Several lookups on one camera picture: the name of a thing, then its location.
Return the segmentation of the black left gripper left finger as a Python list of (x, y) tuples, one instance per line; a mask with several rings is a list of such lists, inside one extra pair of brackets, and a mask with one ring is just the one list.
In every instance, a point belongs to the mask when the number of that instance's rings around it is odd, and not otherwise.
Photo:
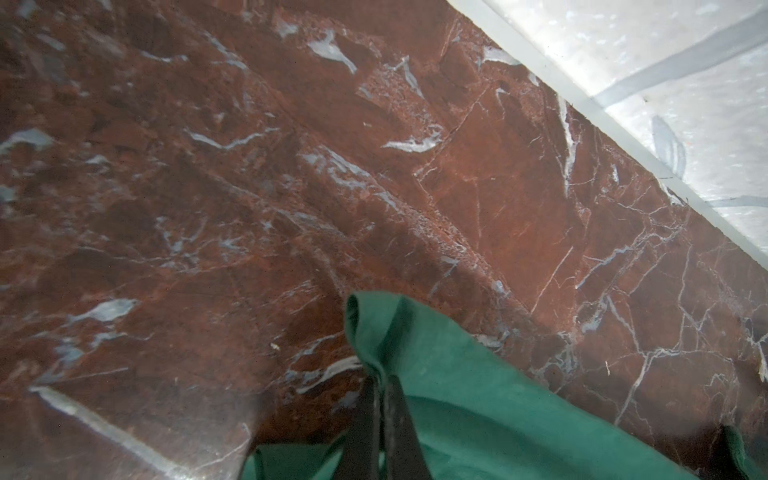
[(381, 400), (376, 377), (363, 382), (355, 415), (333, 480), (377, 480), (381, 439)]

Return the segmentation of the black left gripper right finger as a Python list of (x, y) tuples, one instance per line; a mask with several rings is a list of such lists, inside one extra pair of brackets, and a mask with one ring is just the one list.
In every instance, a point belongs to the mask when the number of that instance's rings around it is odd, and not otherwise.
[(387, 479), (432, 479), (402, 384), (395, 375), (388, 377), (384, 387), (383, 441)]

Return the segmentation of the green t-shirt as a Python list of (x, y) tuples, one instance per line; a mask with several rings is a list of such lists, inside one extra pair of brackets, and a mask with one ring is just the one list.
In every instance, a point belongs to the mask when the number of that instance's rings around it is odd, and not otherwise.
[[(402, 384), (432, 479), (690, 477), (637, 438), (529, 380), (452, 319), (406, 296), (350, 295), (344, 330), (366, 378), (376, 377), (380, 388), (378, 479), (387, 479), (383, 394), (390, 375)], [(259, 445), (240, 475), (332, 479), (349, 428), (330, 444)]]

